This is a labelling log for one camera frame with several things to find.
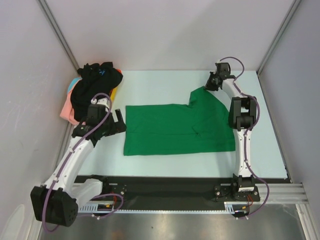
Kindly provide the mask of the green t-shirt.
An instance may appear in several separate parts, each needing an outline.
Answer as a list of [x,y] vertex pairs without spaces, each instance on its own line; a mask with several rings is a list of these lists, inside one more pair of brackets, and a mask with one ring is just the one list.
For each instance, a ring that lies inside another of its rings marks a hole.
[[127,105],[125,156],[233,152],[229,111],[213,94],[197,88],[188,104]]

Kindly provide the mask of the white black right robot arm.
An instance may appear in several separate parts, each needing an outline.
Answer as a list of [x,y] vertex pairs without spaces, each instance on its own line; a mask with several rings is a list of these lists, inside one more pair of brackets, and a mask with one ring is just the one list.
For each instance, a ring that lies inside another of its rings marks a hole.
[[226,198],[245,201],[248,194],[255,191],[255,178],[251,169],[251,135],[257,121],[257,103],[245,94],[236,84],[236,76],[231,74],[227,62],[217,62],[216,70],[211,71],[204,89],[224,91],[230,98],[228,125],[235,139],[235,172],[228,190],[222,187],[217,194],[226,193]]

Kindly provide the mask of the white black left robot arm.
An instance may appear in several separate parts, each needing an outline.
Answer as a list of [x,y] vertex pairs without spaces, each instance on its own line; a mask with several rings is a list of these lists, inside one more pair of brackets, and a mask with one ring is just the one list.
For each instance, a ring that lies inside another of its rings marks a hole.
[[90,101],[86,116],[73,129],[69,146],[52,175],[41,186],[35,186],[30,193],[35,219],[42,222],[45,231],[48,224],[57,227],[71,226],[79,210],[92,200],[112,201],[112,209],[102,215],[92,213],[97,220],[106,218],[123,206],[123,193],[112,190],[106,176],[91,175],[80,186],[74,182],[89,154],[103,137],[126,131],[121,111],[112,115],[112,100],[105,93],[96,94]]

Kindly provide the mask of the yellow t-shirt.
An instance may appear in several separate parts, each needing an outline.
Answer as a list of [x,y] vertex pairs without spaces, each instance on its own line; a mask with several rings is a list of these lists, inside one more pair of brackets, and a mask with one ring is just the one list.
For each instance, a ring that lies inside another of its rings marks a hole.
[[117,90],[118,90],[118,87],[115,87],[110,92],[110,99],[112,102],[114,102],[114,100],[116,98]]

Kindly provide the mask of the pink t-shirt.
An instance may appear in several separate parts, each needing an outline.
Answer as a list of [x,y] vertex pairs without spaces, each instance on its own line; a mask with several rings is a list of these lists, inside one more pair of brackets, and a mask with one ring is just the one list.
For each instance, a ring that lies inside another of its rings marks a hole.
[[74,108],[71,103],[71,94],[72,94],[72,92],[70,91],[66,96],[65,103],[64,103],[63,108],[60,112],[60,117],[64,120],[68,121],[72,125],[78,125],[79,121],[77,121],[75,119],[75,111],[74,111]]

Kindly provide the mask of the black t-shirt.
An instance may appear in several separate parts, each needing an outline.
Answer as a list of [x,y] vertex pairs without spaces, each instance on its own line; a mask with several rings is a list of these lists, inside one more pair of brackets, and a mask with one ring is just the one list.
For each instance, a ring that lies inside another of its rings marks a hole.
[[77,70],[81,80],[74,86],[70,101],[74,110],[74,119],[80,121],[87,115],[92,98],[98,93],[110,95],[123,79],[120,71],[112,62],[86,64]]

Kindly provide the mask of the light blue t-shirt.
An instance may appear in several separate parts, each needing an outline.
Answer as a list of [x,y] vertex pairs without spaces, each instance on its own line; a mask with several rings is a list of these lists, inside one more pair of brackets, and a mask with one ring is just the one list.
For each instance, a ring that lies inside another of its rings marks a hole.
[[68,86],[68,89],[67,89],[67,94],[74,88],[74,86],[77,84],[78,81],[82,80],[81,77],[76,77],[74,78],[71,83],[69,84]]

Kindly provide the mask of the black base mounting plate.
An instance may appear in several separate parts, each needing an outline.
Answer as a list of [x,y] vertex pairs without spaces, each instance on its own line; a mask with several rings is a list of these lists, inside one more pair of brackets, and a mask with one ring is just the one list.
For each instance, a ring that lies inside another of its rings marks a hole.
[[262,191],[236,192],[236,184],[227,178],[100,176],[102,193],[122,195],[122,210],[131,211],[214,211],[225,202],[253,199],[259,203]]

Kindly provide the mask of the aluminium corner frame post right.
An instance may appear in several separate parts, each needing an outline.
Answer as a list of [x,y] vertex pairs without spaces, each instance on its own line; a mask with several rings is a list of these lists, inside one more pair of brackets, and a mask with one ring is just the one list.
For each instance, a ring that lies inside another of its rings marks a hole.
[[274,51],[276,50],[278,44],[280,43],[283,35],[285,34],[285,31],[289,27],[293,17],[295,16],[295,13],[297,12],[298,8],[300,7],[303,0],[293,0],[283,21],[280,24],[280,27],[278,28],[273,40],[271,41],[270,46],[267,49],[267,52],[265,53],[264,57],[262,58],[262,61],[260,62],[258,69],[256,71],[257,76],[259,77],[265,66],[267,65],[268,61],[272,57]]

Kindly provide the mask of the aluminium corner frame post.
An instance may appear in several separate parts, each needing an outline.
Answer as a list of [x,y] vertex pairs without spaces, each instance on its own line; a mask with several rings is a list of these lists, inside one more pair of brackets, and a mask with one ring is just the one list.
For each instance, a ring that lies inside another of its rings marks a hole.
[[75,71],[78,70],[79,64],[78,61],[76,60],[72,49],[70,48],[67,39],[65,38],[48,2],[46,0],[36,0],[37,4],[39,5],[41,11],[43,12],[46,20],[48,21],[52,31],[54,32],[58,42],[60,43],[63,51],[65,52],[68,60],[72,64],[72,67],[74,68]]
[[273,40],[271,41],[270,46],[267,49],[267,52],[265,53],[264,57],[262,58],[262,61],[260,62],[258,69],[256,71],[257,76],[259,77],[265,66],[267,65],[268,61],[272,57],[274,51],[276,50],[278,44],[280,43],[283,35],[285,34],[285,31],[289,27],[293,17],[295,16],[295,13],[297,12],[298,8],[300,7],[303,0],[293,0],[283,21],[280,24],[280,27],[278,28]]

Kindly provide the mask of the aluminium corner frame post left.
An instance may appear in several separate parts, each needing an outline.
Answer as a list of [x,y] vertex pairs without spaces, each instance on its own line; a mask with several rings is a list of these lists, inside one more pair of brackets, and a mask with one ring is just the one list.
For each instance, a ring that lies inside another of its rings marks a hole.
[[74,68],[75,71],[78,70],[79,64],[78,61],[76,60],[72,49],[70,48],[67,39],[65,38],[48,2],[46,0],[36,0],[37,4],[39,5],[41,11],[43,12],[46,20],[48,21],[52,31],[54,32],[58,42],[60,43],[63,51],[65,52],[68,60],[72,64],[72,67]]

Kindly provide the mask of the aluminium front rail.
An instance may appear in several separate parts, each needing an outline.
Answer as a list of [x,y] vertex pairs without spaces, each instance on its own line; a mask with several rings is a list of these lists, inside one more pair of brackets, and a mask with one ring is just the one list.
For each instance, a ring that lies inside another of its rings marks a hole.
[[230,184],[222,185],[160,185],[160,184],[108,184],[102,194],[119,194],[125,201],[141,198],[204,198],[214,202],[254,202],[276,204],[304,204],[307,195],[301,184],[258,184],[253,191],[237,192]]

